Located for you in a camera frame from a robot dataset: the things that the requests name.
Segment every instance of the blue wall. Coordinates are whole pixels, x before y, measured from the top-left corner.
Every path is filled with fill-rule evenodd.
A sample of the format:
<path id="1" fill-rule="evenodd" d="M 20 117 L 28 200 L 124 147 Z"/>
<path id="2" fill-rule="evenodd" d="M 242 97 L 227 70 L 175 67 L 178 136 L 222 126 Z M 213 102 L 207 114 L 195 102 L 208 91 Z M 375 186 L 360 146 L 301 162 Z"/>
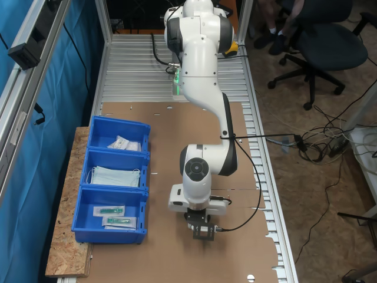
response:
<path id="1" fill-rule="evenodd" d="M 0 0 L 0 33 L 10 48 L 33 0 Z M 14 66 L 8 50 L 0 42 L 0 95 Z"/>
<path id="2" fill-rule="evenodd" d="M 98 69 L 104 46 L 94 0 L 72 0 L 65 24 L 87 66 L 88 84 L 93 89 L 96 81 L 91 81 L 91 76 L 97 78 L 98 73 L 91 70 Z M 38 97 L 46 122 L 33 125 L 41 118 L 33 113 L 0 206 L 0 283 L 38 282 L 38 270 L 44 271 L 40 262 L 45 256 L 54 197 L 61 187 L 59 174 L 66 170 L 66 156 L 75 129 L 81 125 L 87 98 L 84 67 L 62 29 Z"/>

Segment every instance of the chair wheel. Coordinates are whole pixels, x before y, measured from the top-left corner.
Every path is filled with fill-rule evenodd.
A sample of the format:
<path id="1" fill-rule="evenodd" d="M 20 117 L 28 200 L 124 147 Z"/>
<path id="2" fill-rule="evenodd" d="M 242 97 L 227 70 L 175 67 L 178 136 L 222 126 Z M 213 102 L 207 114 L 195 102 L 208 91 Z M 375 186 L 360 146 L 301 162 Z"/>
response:
<path id="1" fill-rule="evenodd" d="M 310 109 L 312 109 L 312 103 L 310 103 L 310 102 L 305 103 L 304 104 L 304 109 L 306 111 L 309 111 Z"/>
<path id="2" fill-rule="evenodd" d="M 337 88 L 334 90 L 334 94 L 337 95 L 337 96 L 339 96 L 339 95 L 342 94 L 343 90 L 344 90 L 344 87 L 337 87 Z"/>
<path id="3" fill-rule="evenodd" d="M 275 81 L 269 81 L 267 86 L 270 90 L 272 90 L 276 87 L 276 82 Z"/>
<path id="4" fill-rule="evenodd" d="M 287 59 L 285 58 L 280 59 L 279 64 L 284 66 L 285 64 L 287 64 Z"/>

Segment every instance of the white hole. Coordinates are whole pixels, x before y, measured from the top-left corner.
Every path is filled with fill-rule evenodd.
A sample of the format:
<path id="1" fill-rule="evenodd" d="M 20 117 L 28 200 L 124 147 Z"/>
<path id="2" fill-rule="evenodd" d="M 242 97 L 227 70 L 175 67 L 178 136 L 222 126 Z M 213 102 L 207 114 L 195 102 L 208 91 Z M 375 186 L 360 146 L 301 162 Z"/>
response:
<path id="1" fill-rule="evenodd" d="M 249 275 L 247 276 L 247 280 L 248 280 L 249 282 L 254 282 L 254 281 L 255 281 L 255 277 L 254 277 L 254 275 L 249 274 Z"/>

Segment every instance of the slatted metal surface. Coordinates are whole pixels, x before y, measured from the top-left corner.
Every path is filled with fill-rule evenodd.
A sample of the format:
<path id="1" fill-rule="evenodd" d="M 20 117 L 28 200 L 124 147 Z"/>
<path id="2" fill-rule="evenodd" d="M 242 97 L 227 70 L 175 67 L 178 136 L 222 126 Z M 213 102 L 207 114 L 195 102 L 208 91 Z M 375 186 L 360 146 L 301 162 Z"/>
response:
<path id="1" fill-rule="evenodd" d="M 171 51 L 167 49 L 162 35 L 155 35 L 157 56 L 159 59 L 171 61 Z M 151 37 L 149 35 L 114 35 L 113 42 L 107 52 L 102 83 L 99 88 L 96 115 L 101 114 L 101 105 L 104 102 L 158 102 L 174 101 L 172 98 L 172 77 L 165 72 L 166 66 L 159 64 L 153 57 Z M 252 113 L 245 78 L 243 64 L 240 58 L 219 60 L 219 84 L 231 102 L 241 102 L 246 123 L 247 133 L 256 134 L 257 117 Z M 270 197 L 273 192 L 266 180 L 266 171 L 269 169 L 262 159 L 264 148 L 255 138 L 249 139 L 250 152 L 256 165 L 262 183 L 262 191 L 266 208 L 261 209 L 267 221 L 271 237 L 276 245 L 279 264 L 274 269 L 279 282 L 293 282 L 287 277 L 285 262 L 289 256 L 284 254 L 286 248 L 280 246 L 279 235 L 283 232 L 276 225 L 274 211 Z"/>

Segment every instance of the cardboard sheet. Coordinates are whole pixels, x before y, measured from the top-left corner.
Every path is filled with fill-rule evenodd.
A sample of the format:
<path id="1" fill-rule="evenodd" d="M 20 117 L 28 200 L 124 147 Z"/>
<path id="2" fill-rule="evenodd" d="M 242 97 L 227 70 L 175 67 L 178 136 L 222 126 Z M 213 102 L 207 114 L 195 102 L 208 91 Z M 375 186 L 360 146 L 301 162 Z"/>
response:
<path id="1" fill-rule="evenodd" d="M 258 211 L 244 227 L 218 232 L 213 242 L 193 239 L 182 213 L 169 211 L 169 192 L 151 192 L 148 199 L 148 234 L 141 245 L 94 245 L 88 278 L 78 283 L 277 283 L 275 244 L 268 234 L 264 213 Z M 229 206 L 211 222 L 235 228 L 253 213 L 252 208 Z"/>
<path id="2" fill-rule="evenodd" d="M 246 136 L 242 105 L 230 103 L 234 132 Z M 182 183 L 180 153 L 188 144 L 220 144 L 217 117 L 191 103 L 104 103 L 106 117 L 140 121 L 151 126 L 150 191 L 170 191 Z M 249 142 L 242 147 L 250 154 Z M 231 176 L 212 176 L 212 189 L 255 190 L 253 166 L 236 146 L 238 169 Z"/>

